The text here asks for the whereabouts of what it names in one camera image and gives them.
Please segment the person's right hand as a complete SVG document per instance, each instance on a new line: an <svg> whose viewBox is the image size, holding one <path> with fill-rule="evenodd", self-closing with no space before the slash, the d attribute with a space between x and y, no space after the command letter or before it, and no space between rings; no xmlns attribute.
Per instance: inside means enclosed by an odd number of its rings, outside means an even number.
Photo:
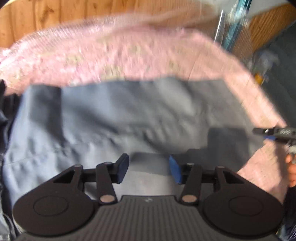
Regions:
<svg viewBox="0 0 296 241"><path fill-rule="evenodd" d="M295 155L288 154L285 158L287 164L288 180L290 187L295 187L296 185L296 165L295 165Z"/></svg>

